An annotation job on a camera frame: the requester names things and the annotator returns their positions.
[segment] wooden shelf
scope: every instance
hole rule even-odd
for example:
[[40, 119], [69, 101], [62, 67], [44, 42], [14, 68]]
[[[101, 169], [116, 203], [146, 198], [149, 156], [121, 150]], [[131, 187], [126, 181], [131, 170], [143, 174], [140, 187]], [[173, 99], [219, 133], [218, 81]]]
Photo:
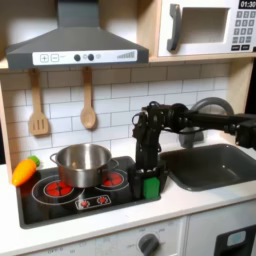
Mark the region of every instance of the wooden shelf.
[[8, 69], [8, 62], [6, 58], [0, 60], [0, 69]]
[[253, 52], [253, 53], [191, 55], [191, 56], [177, 56], [177, 57], [150, 57], [149, 62], [150, 63], [156, 63], [156, 62], [224, 60], [224, 59], [242, 59], [242, 58], [256, 58], [256, 52]]

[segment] range hood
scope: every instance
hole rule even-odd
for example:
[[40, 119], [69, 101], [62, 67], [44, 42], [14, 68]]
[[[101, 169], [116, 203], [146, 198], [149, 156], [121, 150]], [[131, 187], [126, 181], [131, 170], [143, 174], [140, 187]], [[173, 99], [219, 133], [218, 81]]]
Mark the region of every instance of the range hood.
[[57, 4], [58, 28], [10, 46], [10, 69], [148, 62], [148, 49], [99, 27], [98, 0], [58, 0]]

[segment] black stovetop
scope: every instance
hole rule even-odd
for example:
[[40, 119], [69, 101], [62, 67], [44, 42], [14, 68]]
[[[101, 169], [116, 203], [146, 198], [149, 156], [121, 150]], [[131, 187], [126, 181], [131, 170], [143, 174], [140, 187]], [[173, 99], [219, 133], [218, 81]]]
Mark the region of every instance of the black stovetop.
[[87, 189], [61, 182], [58, 168], [37, 171], [17, 188], [20, 226], [28, 229], [153, 201], [133, 198], [127, 179], [133, 164], [130, 157], [114, 158], [103, 171], [102, 185]]

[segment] microwave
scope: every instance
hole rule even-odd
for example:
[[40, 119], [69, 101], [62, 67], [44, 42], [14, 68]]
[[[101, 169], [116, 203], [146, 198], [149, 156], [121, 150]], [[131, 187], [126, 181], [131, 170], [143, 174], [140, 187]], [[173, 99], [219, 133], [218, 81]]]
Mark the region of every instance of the microwave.
[[256, 51], [256, 0], [162, 0], [159, 56]]

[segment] white countertop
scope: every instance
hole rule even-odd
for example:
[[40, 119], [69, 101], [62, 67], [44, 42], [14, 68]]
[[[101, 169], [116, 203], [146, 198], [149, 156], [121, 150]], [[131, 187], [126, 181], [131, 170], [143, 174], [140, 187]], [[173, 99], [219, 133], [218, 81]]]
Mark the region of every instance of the white countertop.
[[[225, 143], [222, 139], [206, 143]], [[168, 150], [177, 149], [174, 145]], [[243, 150], [256, 159], [256, 152]], [[24, 230], [20, 228], [16, 189], [0, 166], [0, 255], [17, 255], [93, 238], [256, 198], [256, 181], [203, 192], [189, 192], [169, 179], [159, 201]]]

